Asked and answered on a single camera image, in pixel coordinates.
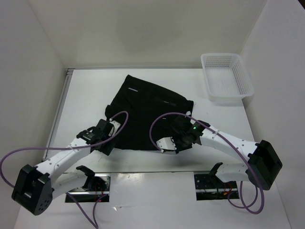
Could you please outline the black shorts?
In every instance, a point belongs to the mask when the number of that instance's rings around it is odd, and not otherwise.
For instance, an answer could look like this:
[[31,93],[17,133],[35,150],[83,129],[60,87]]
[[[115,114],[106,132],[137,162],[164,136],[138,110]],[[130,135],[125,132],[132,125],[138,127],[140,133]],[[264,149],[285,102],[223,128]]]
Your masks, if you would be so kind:
[[115,138],[115,148],[155,151],[152,140],[174,136],[176,113],[191,114],[194,102],[159,85],[127,75],[118,93],[105,109],[107,118],[126,126]]

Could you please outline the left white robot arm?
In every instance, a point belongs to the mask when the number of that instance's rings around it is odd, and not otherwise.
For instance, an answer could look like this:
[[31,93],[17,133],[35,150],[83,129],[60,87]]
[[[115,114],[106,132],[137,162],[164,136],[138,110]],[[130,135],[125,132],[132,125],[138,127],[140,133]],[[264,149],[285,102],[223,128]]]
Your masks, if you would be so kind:
[[36,216],[42,214],[53,199],[72,189],[92,191],[105,188],[105,181],[88,167],[77,166],[72,172],[68,169],[94,150],[109,152],[110,143],[96,144],[112,137],[120,126],[114,120],[101,119],[96,126],[78,133],[67,150],[34,167],[25,165],[19,172],[12,199]]

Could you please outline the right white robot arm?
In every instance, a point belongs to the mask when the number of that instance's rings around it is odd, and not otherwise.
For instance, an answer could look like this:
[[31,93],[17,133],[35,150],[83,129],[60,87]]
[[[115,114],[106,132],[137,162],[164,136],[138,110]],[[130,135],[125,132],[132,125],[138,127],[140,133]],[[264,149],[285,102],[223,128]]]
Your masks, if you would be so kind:
[[249,181],[263,190],[269,190],[283,167],[275,149],[268,141],[261,140],[257,143],[240,139],[201,120],[192,124],[188,118],[182,116],[176,118],[173,128],[176,131],[173,142],[177,151],[198,144],[240,160],[239,164],[217,163],[209,176],[209,182],[213,187],[221,187],[229,181]]

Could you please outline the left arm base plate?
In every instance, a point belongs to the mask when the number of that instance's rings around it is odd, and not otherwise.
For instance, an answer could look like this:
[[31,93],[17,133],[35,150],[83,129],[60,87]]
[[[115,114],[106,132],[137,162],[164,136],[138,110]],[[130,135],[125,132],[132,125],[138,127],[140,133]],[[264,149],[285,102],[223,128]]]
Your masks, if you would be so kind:
[[79,203],[109,202],[111,174],[97,173],[93,184],[88,189],[77,187],[68,192]]

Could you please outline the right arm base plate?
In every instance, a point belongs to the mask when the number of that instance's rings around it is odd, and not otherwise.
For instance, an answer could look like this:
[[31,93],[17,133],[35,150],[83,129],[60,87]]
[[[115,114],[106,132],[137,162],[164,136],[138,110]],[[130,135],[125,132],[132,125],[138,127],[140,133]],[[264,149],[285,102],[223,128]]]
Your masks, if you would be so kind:
[[196,199],[199,200],[227,200],[228,196],[231,199],[239,199],[237,183],[230,181],[222,182],[216,176],[212,176],[209,172],[194,172],[194,183]]

